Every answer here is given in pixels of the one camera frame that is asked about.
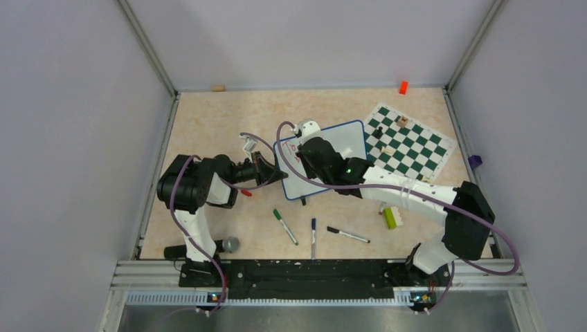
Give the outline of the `blue framed whiteboard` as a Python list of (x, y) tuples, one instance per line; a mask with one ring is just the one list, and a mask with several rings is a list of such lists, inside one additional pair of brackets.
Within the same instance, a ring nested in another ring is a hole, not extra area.
[[(363, 130), (363, 122), (353, 120), (323, 128), (322, 136), (326, 141), (331, 143), (334, 150), (340, 153), (342, 157), (365, 159), (366, 148)], [(304, 181), (296, 176), (291, 168), (287, 167), (286, 163), (290, 163), (298, 173), (303, 176), (306, 174), (301, 161), (296, 155), (299, 139), (292, 134), (291, 127), (289, 126), (286, 126), (282, 132), (288, 133), (289, 135), (274, 142), (273, 148), (278, 157), (280, 170), (288, 174), (288, 177), (282, 180), (285, 198), (289, 201), (295, 201), (324, 192), (326, 190), (325, 188)]]

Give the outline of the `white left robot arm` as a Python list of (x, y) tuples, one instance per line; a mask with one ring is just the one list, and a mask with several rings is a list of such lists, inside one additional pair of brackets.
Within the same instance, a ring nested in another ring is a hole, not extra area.
[(238, 163), (225, 154), (202, 160), (179, 154), (156, 186), (157, 199), (170, 211), (185, 241), (184, 245), (165, 248), (165, 259), (184, 259), (185, 274), (194, 272), (206, 286), (217, 284), (222, 267), (216, 258), (218, 243), (210, 234), (205, 208), (231, 209), (239, 192), (234, 185), (249, 181), (255, 181), (257, 186), (269, 185), (287, 177), (258, 151)]

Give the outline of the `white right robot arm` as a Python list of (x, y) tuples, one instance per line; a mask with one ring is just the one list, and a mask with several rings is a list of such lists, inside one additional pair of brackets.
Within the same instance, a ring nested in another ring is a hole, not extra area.
[(450, 187), (400, 176), (366, 159), (343, 158), (319, 137), (299, 145), (296, 155), (310, 180), (318, 179), (342, 195), (418, 212), (442, 226), (440, 233), (417, 244), (408, 256), (406, 276), (411, 283), (424, 285), (455, 259), (481, 258), (494, 213), (476, 184), (464, 181)]

